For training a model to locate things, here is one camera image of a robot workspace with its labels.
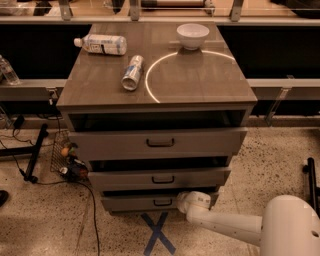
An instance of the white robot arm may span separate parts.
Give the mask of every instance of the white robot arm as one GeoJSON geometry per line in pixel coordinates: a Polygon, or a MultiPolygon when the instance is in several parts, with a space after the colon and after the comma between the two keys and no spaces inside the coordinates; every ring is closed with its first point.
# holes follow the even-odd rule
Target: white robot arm
{"type": "Polygon", "coordinates": [[[261,256],[319,256],[320,220],[305,201],[294,196],[272,199],[263,216],[215,213],[201,192],[178,195],[178,209],[197,226],[260,247],[261,256]]]}

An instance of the bottle cap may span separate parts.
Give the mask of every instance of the bottle cap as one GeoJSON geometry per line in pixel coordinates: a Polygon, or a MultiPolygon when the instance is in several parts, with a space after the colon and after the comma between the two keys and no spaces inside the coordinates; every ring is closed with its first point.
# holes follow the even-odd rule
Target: bottle cap
{"type": "Polygon", "coordinates": [[[75,39],[73,40],[73,42],[74,42],[74,45],[75,45],[75,46],[77,46],[77,47],[82,47],[82,40],[81,40],[81,38],[75,38],[75,39]]]}

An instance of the can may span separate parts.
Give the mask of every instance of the can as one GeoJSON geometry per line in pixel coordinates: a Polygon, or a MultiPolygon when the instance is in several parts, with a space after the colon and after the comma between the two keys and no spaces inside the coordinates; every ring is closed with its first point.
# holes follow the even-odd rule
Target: can
{"type": "Polygon", "coordinates": [[[122,85],[128,91],[137,89],[141,74],[143,72],[144,58],[140,55],[135,55],[131,58],[129,66],[122,78],[122,85]]]}

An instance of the terrazzo floor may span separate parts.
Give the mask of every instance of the terrazzo floor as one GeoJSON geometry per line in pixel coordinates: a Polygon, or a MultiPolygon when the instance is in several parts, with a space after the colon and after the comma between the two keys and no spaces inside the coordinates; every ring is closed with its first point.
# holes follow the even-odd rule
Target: terrazzo floor
{"type": "MultiPolygon", "coordinates": [[[[304,198],[302,167],[307,158],[314,158],[317,173],[320,171],[319,119],[296,120],[295,126],[290,120],[275,122],[272,127],[263,125],[259,118],[249,123],[251,126],[239,154],[231,162],[231,175],[220,189],[214,211],[261,215],[269,200],[277,195],[304,198]]],[[[50,171],[57,129],[49,123],[48,132],[33,173],[41,183],[62,181],[50,171]]],[[[0,130],[0,135],[8,148],[28,145],[5,137],[12,135],[11,129],[0,130]]],[[[38,128],[22,129],[17,135],[20,140],[32,142],[37,136],[38,128]]],[[[29,158],[16,158],[25,170],[29,158]]],[[[93,198],[86,187],[25,182],[12,157],[0,159],[0,189],[9,192],[8,201],[0,208],[0,255],[98,255],[94,213],[100,255],[259,255],[258,247],[195,227],[178,211],[167,211],[167,216],[164,212],[111,216],[104,211],[99,194],[93,191],[94,212],[93,198]],[[154,246],[148,245],[153,230],[147,225],[146,217],[154,225],[160,217],[166,217],[158,232],[162,232],[167,242],[156,239],[154,246]]]]}

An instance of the plastic bottle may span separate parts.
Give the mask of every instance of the plastic bottle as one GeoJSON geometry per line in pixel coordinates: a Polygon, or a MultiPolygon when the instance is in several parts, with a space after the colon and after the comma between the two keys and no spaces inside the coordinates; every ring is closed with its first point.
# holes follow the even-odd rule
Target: plastic bottle
{"type": "Polygon", "coordinates": [[[140,55],[135,55],[130,60],[129,66],[122,78],[122,85],[128,91],[137,89],[141,73],[143,72],[144,58],[140,55]]]}
{"type": "Polygon", "coordinates": [[[19,77],[17,76],[16,72],[13,70],[9,61],[3,58],[1,55],[0,55],[0,70],[4,75],[4,77],[7,79],[9,84],[18,85],[21,83],[19,77]]]}
{"type": "Polygon", "coordinates": [[[127,40],[123,36],[89,34],[75,38],[74,45],[90,53],[124,55],[127,51],[127,40]]]}

